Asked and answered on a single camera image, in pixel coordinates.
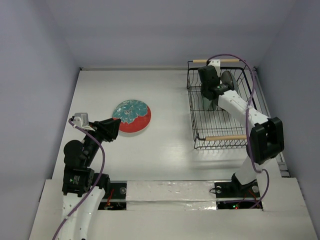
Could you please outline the grey reindeer plate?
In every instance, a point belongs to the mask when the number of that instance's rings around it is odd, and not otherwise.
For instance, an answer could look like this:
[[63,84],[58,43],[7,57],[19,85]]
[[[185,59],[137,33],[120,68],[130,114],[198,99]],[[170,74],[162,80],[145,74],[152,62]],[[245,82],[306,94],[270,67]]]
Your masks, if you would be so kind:
[[222,84],[227,85],[231,90],[235,89],[235,77],[231,74],[230,71],[223,71],[220,76],[220,81]]

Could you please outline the light green flower plate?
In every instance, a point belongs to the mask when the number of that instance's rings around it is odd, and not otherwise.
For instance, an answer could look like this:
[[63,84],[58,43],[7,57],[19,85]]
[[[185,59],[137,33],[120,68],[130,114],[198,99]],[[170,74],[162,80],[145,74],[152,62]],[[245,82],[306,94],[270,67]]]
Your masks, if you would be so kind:
[[206,97],[203,97],[203,109],[205,111],[215,111],[217,108],[213,100],[209,100]]

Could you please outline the red and teal floral plate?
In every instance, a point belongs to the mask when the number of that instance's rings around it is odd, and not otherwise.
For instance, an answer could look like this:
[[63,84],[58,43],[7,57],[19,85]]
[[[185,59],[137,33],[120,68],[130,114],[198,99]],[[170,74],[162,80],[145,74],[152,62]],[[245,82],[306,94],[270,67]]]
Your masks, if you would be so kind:
[[144,130],[151,122],[151,109],[141,100],[128,99],[114,109],[113,119],[120,119],[119,131],[125,134],[135,134]]

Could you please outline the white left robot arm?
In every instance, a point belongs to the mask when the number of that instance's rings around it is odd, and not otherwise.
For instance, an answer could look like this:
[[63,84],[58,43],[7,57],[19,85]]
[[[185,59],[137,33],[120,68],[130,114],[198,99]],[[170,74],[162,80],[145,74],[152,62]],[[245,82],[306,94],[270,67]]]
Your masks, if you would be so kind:
[[62,216],[52,238],[87,240],[102,199],[112,194],[110,177],[103,172],[106,153],[102,143],[117,138],[121,120],[90,122],[87,113],[76,113],[68,122],[85,137],[63,148]]

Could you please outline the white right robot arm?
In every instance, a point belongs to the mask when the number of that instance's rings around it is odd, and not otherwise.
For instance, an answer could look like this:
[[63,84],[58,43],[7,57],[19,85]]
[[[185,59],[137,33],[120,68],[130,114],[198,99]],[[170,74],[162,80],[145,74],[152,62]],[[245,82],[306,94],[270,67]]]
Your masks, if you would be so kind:
[[214,187],[221,198],[241,198],[253,186],[258,174],[264,172],[263,164],[277,157],[285,148],[283,122],[257,111],[251,100],[244,100],[235,86],[235,77],[224,71],[218,74],[213,65],[198,69],[203,99],[227,111],[244,124],[247,157],[229,182]]

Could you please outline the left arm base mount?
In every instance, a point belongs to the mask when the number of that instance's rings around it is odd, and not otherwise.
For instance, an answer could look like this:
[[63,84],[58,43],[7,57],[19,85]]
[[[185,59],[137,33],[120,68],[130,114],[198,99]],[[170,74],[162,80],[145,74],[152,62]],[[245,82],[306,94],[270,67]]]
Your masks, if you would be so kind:
[[122,211],[127,209],[127,182],[112,181],[108,192],[102,198],[98,210]]

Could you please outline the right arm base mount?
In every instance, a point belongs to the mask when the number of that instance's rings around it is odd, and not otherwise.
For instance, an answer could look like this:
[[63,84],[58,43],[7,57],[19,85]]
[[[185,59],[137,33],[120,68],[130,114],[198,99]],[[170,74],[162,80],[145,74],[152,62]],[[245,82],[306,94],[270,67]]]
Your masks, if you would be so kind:
[[231,181],[218,181],[214,183],[209,193],[215,195],[218,210],[263,209],[256,180],[241,189]]

